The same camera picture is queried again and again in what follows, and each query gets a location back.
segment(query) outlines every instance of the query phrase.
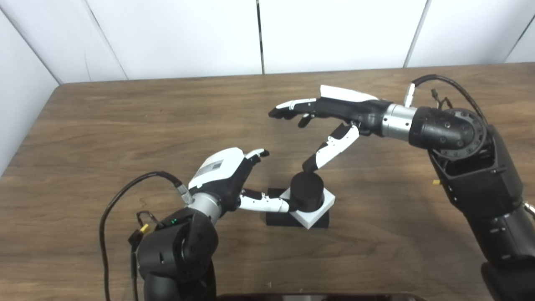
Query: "wood grain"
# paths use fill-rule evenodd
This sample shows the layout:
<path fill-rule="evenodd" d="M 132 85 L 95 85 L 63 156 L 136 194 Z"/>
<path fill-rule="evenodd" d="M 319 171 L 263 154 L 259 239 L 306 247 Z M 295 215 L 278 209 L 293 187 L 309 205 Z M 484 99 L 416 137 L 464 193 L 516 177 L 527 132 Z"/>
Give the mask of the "wood grain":
<path fill-rule="evenodd" d="M 401 102 L 414 78 L 461 83 L 502 133 L 535 199 L 535 64 L 433 67 L 62 85 L 0 179 L 0 291 L 6 300 L 103 299 L 97 225 L 111 197 L 137 175 L 166 170 L 188 181 L 212 153 L 238 146 L 271 152 L 247 187 L 286 187 L 338 125 L 267 117 L 278 103 L 319 95 L 319 85 Z M 433 105 L 425 84 L 416 106 Z M 429 301 L 491 300 L 484 258 L 423 150 L 363 137 L 319 174 L 337 200 L 329 229 L 266 227 L 238 211 L 217 224 L 218 293 L 409 292 Z M 126 238 L 135 212 L 183 206 L 163 180 L 129 192 L 107 227 L 113 300 L 131 300 Z"/>

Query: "black cylinder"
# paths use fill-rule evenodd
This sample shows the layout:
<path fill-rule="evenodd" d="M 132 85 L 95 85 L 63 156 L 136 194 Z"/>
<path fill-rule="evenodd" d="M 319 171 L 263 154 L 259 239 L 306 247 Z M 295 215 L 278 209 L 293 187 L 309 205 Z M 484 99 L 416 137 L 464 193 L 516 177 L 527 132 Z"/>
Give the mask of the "black cylinder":
<path fill-rule="evenodd" d="M 314 212 L 323 205 L 323 180 L 313 172 L 299 172 L 290 183 L 290 201 L 297 210 Z"/>
<path fill-rule="evenodd" d="M 524 258 L 535 260 L 535 230 L 523 207 L 493 219 L 467 220 L 490 263 L 499 266 Z"/>

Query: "black cable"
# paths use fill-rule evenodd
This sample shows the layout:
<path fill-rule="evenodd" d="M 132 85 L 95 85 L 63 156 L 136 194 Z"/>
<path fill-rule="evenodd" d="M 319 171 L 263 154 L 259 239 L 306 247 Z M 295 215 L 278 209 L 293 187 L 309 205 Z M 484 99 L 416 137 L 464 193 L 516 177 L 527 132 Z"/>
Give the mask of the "black cable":
<path fill-rule="evenodd" d="M 106 219 L 108 218 L 108 215 L 110 214 L 111 210 L 113 209 L 113 207 L 115 206 L 115 204 L 117 203 L 117 201 L 119 201 L 119 199 L 130 189 L 132 188 L 135 184 L 145 180 L 145 179 L 148 179 L 148 178 L 151 178 L 151 177 L 162 177 L 162 178 L 165 178 L 169 181 L 171 181 L 174 185 L 174 187 L 178 188 L 179 186 L 182 185 L 182 182 L 176 178 L 174 175 L 168 173 L 168 172 L 165 172 L 165 171 L 153 171 L 153 172 L 149 172 L 147 174 L 144 174 L 144 175 L 141 175 L 139 177 L 137 177 L 136 179 L 133 179 L 130 183 L 126 184 L 126 186 L 124 186 L 114 197 L 113 199 L 110 201 L 110 203 L 108 204 L 108 206 L 106 207 L 106 209 L 104 210 L 104 213 L 102 214 L 102 217 L 101 217 L 101 220 L 100 220 L 100 224 L 98 226 L 98 238 L 100 240 L 100 248 L 101 248 L 101 252 L 102 252 L 102 265 L 104 266 L 104 294 L 105 294 L 105 297 L 106 297 L 106 301 L 111 301 L 110 300 L 110 272 L 109 272 L 109 266 L 108 266 L 108 254 L 106 253 L 106 241 L 105 241 L 105 237 L 104 237 L 104 228 L 105 228 L 105 224 L 106 224 Z"/>
<path fill-rule="evenodd" d="M 446 82 L 446 83 L 452 85 L 454 88 L 456 88 L 457 91 L 459 91 L 459 93 L 461 93 L 464 96 L 464 98 L 468 101 L 468 103 L 473 107 L 473 109 L 476 111 L 477 115 L 479 115 L 479 117 L 481 117 L 483 122 L 485 124 L 488 124 L 487 119 L 485 118 L 485 115 L 481 111 L 481 109 L 478 106 L 478 104 L 476 103 L 476 101 L 472 98 L 472 96 L 470 96 L 470 94 L 468 94 L 468 92 L 461 85 L 459 85 L 453 79 L 450 79 L 450 78 L 447 78 L 447 77 L 444 77 L 444 76 L 440 76 L 440 75 L 437 75 L 437 74 L 428 74 L 426 76 L 422 76 L 422 77 L 419 77 L 419 78 L 413 80 L 412 83 L 414 84 L 414 87 L 416 88 L 419 85 L 423 84 L 424 82 L 430 81 L 430 80 L 440 80 L 440 81 Z"/>
<path fill-rule="evenodd" d="M 137 295 L 137 257 L 135 254 L 136 248 L 132 248 L 130 252 L 130 276 L 132 278 L 132 294 L 134 295 L 134 301 L 138 301 Z"/>
<path fill-rule="evenodd" d="M 162 224 L 161 221 L 159 221 L 155 216 L 154 214 L 152 214 L 150 211 L 148 210 L 142 210 L 142 211 L 139 211 L 138 213 L 135 214 L 136 218 L 137 218 L 137 223 L 139 224 L 139 226 L 143 227 L 144 226 L 144 223 L 143 221 L 141 220 L 141 214 L 146 214 L 150 220 L 152 220 L 155 224 L 157 224 L 158 226 L 160 227 L 164 227 L 164 225 Z"/>

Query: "white wall panel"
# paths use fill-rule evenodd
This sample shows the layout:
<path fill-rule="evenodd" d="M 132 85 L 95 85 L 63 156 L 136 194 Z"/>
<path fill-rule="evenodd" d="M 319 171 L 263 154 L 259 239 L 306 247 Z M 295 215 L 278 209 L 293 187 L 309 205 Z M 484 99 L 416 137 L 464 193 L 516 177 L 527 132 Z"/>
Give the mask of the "white wall panel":
<path fill-rule="evenodd" d="M 432 0 L 408 67 L 503 63 L 533 0 Z"/>
<path fill-rule="evenodd" d="M 59 81 L 126 79 L 84 0 L 0 0 L 0 6 Z"/>
<path fill-rule="evenodd" d="M 58 85 L 0 12 L 0 175 Z"/>
<path fill-rule="evenodd" d="M 399 68 L 425 0 L 260 0 L 266 73 Z"/>
<path fill-rule="evenodd" d="M 535 62 L 535 21 L 505 60 L 506 63 Z"/>
<path fill-rule="evenodd" d="M 262 73 L 254 0 L 88 0 L 130 79 Z"/>

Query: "robotic hand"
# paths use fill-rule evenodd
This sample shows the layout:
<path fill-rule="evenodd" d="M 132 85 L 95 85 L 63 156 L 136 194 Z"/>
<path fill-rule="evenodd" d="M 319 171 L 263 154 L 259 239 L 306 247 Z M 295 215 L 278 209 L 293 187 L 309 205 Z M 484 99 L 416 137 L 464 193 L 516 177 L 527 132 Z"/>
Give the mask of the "robotic hand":
<path fill-rule="evenodd" d="M 434 90 L 437 108 L 411 107 L 416 87 L 429 80 L 454 86 L 474 111 L 441 110 L 449 100 L 439 101 Z M 347 89 L 321 86 L 320 90 L 320 98 L 285 102 L 269 112 L 277 119 L 303 114 L 299 127 L 314 117 L 334 117 L 348 124 L 341 124 L 305 161 L 305 171 L 334 158 L 359 132 L 426 149 L 449 201 L 468 220 L 488 260 L 481 272 L 493 297 L 535 300 L 535 230 L 522 209 L 533 214 L 533 206 L 522 200 L 522 182 L 499 133 L 458 83 L 436 74 L 420 77 L 410 84 L 404 105 Z"/>
<path fill-rule="evenodd" d="M 268 155 L 264 149 L 245 155 L 238 148 L 222 150 L 204 161 L 187 190 L 177 187 L 187 206 L 159 222 L 137 248 L 146 301 L 216 299 L 211 257 L 218 219 L 237 208 L 289 211 L 281 198 L 243 189 L 255 164 Z"/>

